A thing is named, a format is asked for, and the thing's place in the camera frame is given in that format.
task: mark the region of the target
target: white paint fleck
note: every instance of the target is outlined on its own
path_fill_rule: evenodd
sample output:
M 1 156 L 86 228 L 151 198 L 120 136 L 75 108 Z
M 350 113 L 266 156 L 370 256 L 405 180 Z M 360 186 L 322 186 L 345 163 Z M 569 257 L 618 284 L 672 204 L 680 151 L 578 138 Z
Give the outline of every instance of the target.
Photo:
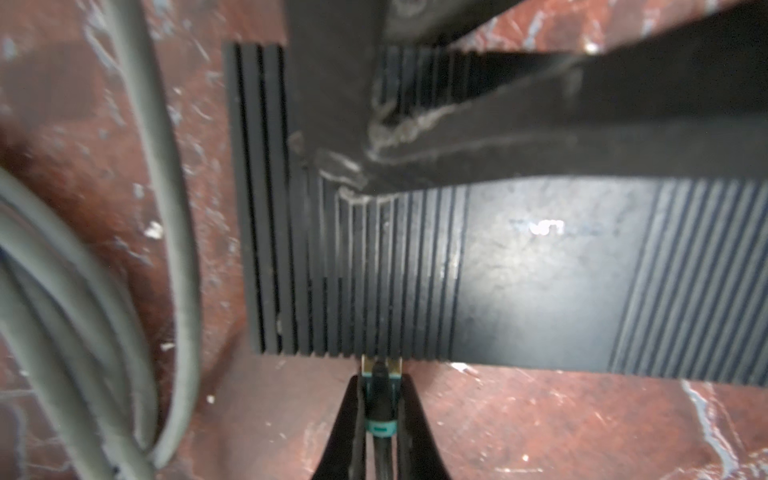
M 218 83 L 219 85 L 223 85 L 221 83 L 221 78 L 222 77 L 223 77 L 223 74 L 220 71 L 209 70 L 209 71 L 205 72 L 205 81 L 209 85 L 212 85 L 214 83 Z
M 202 118 L 205 118 L 208 121 L 212 121 L 214 119 L 210 115 L 206 115 L 202 111 L 200 111 L 200 108 L 195 104 L 192 104 L 192 110 L 194 110 L 196 114 L 200 115 Z
M 543 468 L 494 468 L 499 473 L 543 473 Z
M 170 121 L 174 122 L 174 126 L 178 127 L 179 123 L 181 123 L 181 120 L 184 118 L 184 116 L 181 114 L 181 111 L 176 109 L 173 105 L 167 105 L 168 108 L 168 116 L 170 117 Z
M 104 12 L 101 10 L 98 2 L 91 2 L 91 11 L 88 13 L 85 25 L 83 25 L 85 40 L 91 46 L 91 50 L 94 51 L 99 62 L 107 69 L 107 73 L 120 73 L 120 65 L 118 65 L 117 60 L 114 59 L 97 36 L 97 34 L 101 33 L 104 34 L 104 37 L 107 37 L 108 32 Z
M 539 10 L 536 12 L 536 15 L 534 15 L 530 25 L 528 25 L 528 35 L 525 37 L 525 40 L 523 40 L 523 48 L 525 50 L 530 51 L 536 49 L 536 35 L 538 35 L 541 30 L 546 16 L 547 15 L 542 10 Z
M 154 12 L 159 16 L 168 15 L 174 10 L 170 0 L 152 0 L 152 5 L 154 6 Z
M 152 238 L 155 240 L 163 238 L 163 234 L 163 226 L 154 220 L 149 223 L 149 227 L 144 231 L 144 236 L 146 238 Z
M 5 37 L 2 41 L 2 57 L 6 61 L 13 60 L 16 58 L 16 55 L 18 55 L 18 50 L 16 49 L 16 42 L 13 41 L 13 38 L 11 37 Z
M 534 235 L 549 235 L 550 227 L 555 228 L 557 235 L 565 233 L 565 222 L 563 220 L 539 220 L 538 223 L 530 222 L 528 224 L 528 230 Z
M 170 20 L 163 20 L 163 33 L 166 37 L 173 36 L 174 34 L 174 23 Z
M 200 45 L 200 42 L 195 39 L 194 44 L 197 46 L 197 50 L 200 51 L 200 55 L 203 55 L 203 58 L 205 58 L 205 61 L 210 63 L 210 57 L 208 56 L 208 53 L 205 51 L 205 48 L 203 48 L 203 45 Z
M 131 247 L 128 246 L 127 242 L 117 235 L 114 236 L 114 245 L 119 248 L 120 250 L 124 250 L 128 253 L 131 257 L 135 258 L 136 260 L 141 261 L 144 265 L 147 266 L 154 266 L 154 263 L 152 263 L 152 259 L 148 257 L 147 255 L 142 255 L 141 253 L 136 253 L 133 250 L 131 250 Z
M 112 120 L 118 126 L 124 127 L 125 119 L 123 119 L 123 115 L 120 113 L 120 108 L 118 107 L 118 104 L 114 101 L 114 98 L 112 97 L 112 92 L 109 90 L 104 91 L 104 99 L 107 101 L 107 108 L 109 109 L 109 116 L 112 117 Z

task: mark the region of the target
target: flat black panel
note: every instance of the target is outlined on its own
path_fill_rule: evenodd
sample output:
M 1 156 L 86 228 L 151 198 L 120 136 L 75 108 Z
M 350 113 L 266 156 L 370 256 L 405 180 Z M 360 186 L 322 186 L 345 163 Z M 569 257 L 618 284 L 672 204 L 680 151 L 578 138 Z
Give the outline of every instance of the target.
M 288 135 L 299 135 L 293 89 L 291 88 L 290 69 L 285 70 L 286 123 Z M 307 233 L 309 228 L 306 170 L 300 165 L 299 155 L 288 149 L 289 197 L 290 197 L 290 232 L 293 254 L 293 313 L 296 325 L 296 344 L 299 353 L 309 355 L 312 352 L 312 328 L 310 325 L 310 280 L 307 253 Z
M 394 203 L 395 216 L 392 225 L 395 253 L 392 264 L 392 336 L 389 354 L 399 357 L 402 353 L 403 324 L 405 322 L 406 265 L 408 259 L 408 214 L 410 194 L 399 196 Z
M 366 206 L 353 208 L 353 275 L 354 315 L 355 315 L 355 354 L 362 355 L 366 348 L 366 247 L 367 218 Z
M 355 323 L 353 316 L 353 207 L 339 202 L 339 275 L 341 276 L 341 350 L 345 356 L 353 354 Z
M 379 332 L 379 267 L 381 265 L 381 214 L 379 202 L 369 202 L 366 205 L 366 269 L 368 283 L 366 285 L 366 351 L 369 357 L 376 356 L 376 335 Z
M 310 212 L 310 280 L 312 301 L 312 350 L 323 355 L 326 352 L 326 239 L 323 236 L 323 179 L 309 175 L 308 210 Z
M 471 190 L 452 359 L 604 371 L 657 182 L 527 179 Z
M 251 198 L 253 200 L 253 221 L 256 230 L 257 262 L 261 319 L 263 324 L 264 349 L 277 353 L 279 346 L 276 327 L 276 289 L 273 253 L 273 225 L 270 208 L 270 192 L 267 185 L 268 148 L 266 141 L 266 110 L 262 76 L 262 51 L 255 45 L 244 45 L 241 50 L 243 62 L 243 100 L 247 122 L 248 164 L 250 166 Z
M 336 189 L 329 182 L 323 183 L 325 207 L 325 253 L 326 253 L 326 321 L 328 329 L 328 353 L 333 356 L 341 352 L 341 312 L 339 311 L 339 208 Z
M 253 206 L 251 205 L 250 169 L 246 144 L 246 116 L 243 97 L 243 72 L 240 46 L 227 44 L 223 47 L 225 76 L 227 79 L 227 109 L 230 118 L 230 144 L 232 167 L 237 194 L 237 224 L 240 228 L 240 258 L 243 261 L 243 293 L 246 316 L 250 326 L 251 344 L 259 352 L 264 351 L 259 288 L 256 269 L 256 239 L 253 235 Z
M 296 352 L 293 332 L 293 265 L 291 263 L 288 164 L 286 158 L 285 97 L 283 95 L 283 55 L 276 45 L 266 46 L 264 62 L 264 98 L 266 100 L 266 133 L 269 155 L 270 206 L 273 221 L 275 273 L 277 277 L 277 334 L 286 353 Z

